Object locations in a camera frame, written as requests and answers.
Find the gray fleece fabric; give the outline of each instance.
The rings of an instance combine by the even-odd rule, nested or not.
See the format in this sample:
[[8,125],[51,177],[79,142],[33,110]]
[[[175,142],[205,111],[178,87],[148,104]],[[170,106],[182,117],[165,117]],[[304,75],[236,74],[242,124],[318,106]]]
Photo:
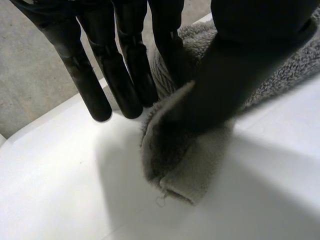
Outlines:
[[[320,8],[314,12],[313,19],[320,24]],[[179,36],[183,40],[193,71],[197,69],[216,33],[212,21],[180,29]],[[142,129],[143,172],[146,180],[166,196],[196,205],[220,169],[237,116],[200,136],[191,136],[183,129],[170,129],[162,124],[166,113],[175,108],[195,83],[185,83],[176,91],[175,83],[155,46],[149,50],[149,60],[160,102],[153,106]],[[286,93],[319,71],[320,34],[317,31],[303,48],[261,84],[242,106],[239,115]]]

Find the concrete floor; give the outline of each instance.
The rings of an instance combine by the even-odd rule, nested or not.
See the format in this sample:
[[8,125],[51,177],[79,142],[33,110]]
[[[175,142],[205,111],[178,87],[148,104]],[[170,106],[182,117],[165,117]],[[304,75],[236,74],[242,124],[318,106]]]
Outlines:
[[[210,0],[185,0],[182,25],[190,25],[209,12]],[[8,0],[0,1],[0,39],[0,134],[8,138],[77,90],[54,47]],[[81,40],[101,79],[85,34]],[[154,41],[150,9],[143,40],[147,47]]]

